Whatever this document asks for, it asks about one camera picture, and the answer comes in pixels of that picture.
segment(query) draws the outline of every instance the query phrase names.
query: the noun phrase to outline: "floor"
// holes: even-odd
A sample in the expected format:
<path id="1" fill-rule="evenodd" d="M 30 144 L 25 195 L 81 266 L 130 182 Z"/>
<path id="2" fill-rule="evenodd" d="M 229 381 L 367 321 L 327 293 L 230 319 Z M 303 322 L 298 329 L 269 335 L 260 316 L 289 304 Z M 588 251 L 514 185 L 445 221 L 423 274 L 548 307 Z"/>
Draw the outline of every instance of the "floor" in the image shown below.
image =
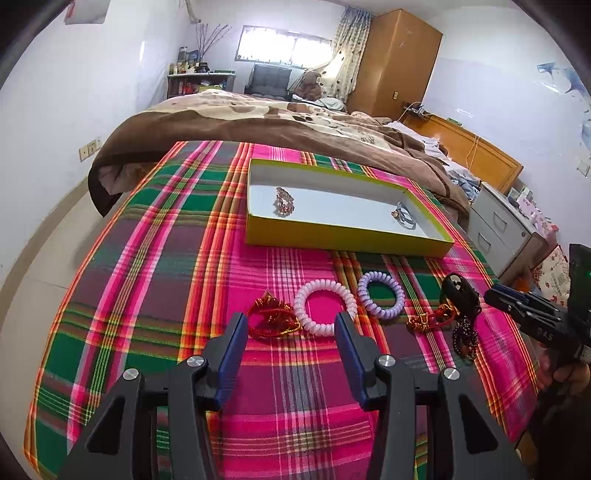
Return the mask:
<path id="1" fill-rule="evenodd" d="M 35 257 L 0 330 L 0 431 L 35 480 L 22 444 L 37 371 L 61 300 L 107 221 L 86 193 Z"/>

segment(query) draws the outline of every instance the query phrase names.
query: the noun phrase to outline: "drawer handle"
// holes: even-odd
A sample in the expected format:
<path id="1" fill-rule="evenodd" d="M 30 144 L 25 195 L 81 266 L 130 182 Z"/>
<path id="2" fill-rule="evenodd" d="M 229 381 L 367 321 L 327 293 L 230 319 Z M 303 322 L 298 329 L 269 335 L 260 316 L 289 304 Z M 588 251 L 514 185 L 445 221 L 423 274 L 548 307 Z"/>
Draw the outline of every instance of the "drawer handle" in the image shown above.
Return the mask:
<path id="1" fill-rule="evenodd" d="M 478 232 L 478 244 L 480 244 L 481 238 L 488 244 L 488 247 L 486 249 L 486 251 L 488 252 L 491 249 L 491 243 L 486 238 L 484 238 L 484 235 L 482 235 L 480 232 Z"/>
<path id="2" fill-rule="evenodd" d="M 502 231 L 504 232 L 505 230 L 507 230 L 507 222 L 506 222 L 506 221 L 504 221 L 504 220 L 503 220 L 503 219 L 502 219 L 502 218 L 499 216 L 499 214 L 498 214 L 498 213 L 496 213 L 496 212 L 495 212 L 495 214 L 493 215 L 493 218 L 492 218 L 492 220 L 494 221 L 494 220 L 495 220 L 495 218 L 498 218 L 498 219 L 499 219 L 501 222 L 503 222 L 503 223 L 504 223 L 504 225 L 503 225 L 503 230 L 502 230 Z"/>

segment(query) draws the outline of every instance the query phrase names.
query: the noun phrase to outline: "spiral hair tie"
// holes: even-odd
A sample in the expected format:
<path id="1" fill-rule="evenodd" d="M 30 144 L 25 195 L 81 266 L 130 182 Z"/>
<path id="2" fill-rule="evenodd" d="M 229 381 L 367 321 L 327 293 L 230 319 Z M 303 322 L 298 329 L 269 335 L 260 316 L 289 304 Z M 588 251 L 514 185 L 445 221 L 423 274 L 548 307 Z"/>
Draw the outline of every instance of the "spiral hair tie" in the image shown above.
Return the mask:
<path id="1" fill-rule="evenodd" d="M 357 302 L 353 294 L 340 283 L 335 280 L 314 280 L 308 282 L 295 294 L 294 299 L 294 313 L 295 318 L 300 321 L 302 328 L 306 332 L 310 332 L 312 335 L 317 336 L 334 336 L 335 335 L 335 324 L 334 323 L 316 323 L 306 313 L 306 300 L 312 292 L 327 290 L 333 291 L 339 295 L 347 305 L 347 312 L 354 320 L 357 316 Z"/>
<path id="2" fill-rule="evenodd" d="M 378 307 L 371 299 L 368 293 L 368 285 L 373 281 L 379 281 L 380 283 L 387 285 L 394 292 L 396 303 L 393 307 L 384 310 L 383 308 Z M 404 290 L 398 282 L 390 275 L 386 275 L 382 272 L 369 272 L 361 277 L 357 285 L 357 297 L 365 309 L 380 320 L 392 320 L 400 315 L 404 309 L 404 300 L 406 299 Z"/>

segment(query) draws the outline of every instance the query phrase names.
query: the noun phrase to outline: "ceiling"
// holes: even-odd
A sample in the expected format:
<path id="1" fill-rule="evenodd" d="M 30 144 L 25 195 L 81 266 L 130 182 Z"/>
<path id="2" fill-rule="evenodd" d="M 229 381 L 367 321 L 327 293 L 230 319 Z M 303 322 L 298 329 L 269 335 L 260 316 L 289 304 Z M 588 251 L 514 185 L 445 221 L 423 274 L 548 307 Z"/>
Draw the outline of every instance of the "ceiling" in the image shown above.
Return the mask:
<path id="1" fill-rule="evenodd" d="M 363 8 L 375 15 L 382 15 L 402 8 L 409 13 L 430 20 L 447 10 L 460 7 L 516 7 L 512 0 L 329 0 L 342 5 Z"/>

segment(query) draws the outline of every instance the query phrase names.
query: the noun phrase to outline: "polka dot curtain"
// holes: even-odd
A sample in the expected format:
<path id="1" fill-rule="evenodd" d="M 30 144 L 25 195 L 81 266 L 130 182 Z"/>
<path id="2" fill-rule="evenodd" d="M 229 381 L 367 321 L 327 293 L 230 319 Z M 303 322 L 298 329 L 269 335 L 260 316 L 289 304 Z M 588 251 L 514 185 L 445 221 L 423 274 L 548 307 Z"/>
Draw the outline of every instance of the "polka dot curtain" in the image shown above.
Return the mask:
<path id="1" fill-rule="evenodd" d="M 347 7 L 333 40 L 333 60 L 319 73 L 323 97 L 343 102 L 355 90 L 359 65 L 369 36 L 372 14 Z"/>

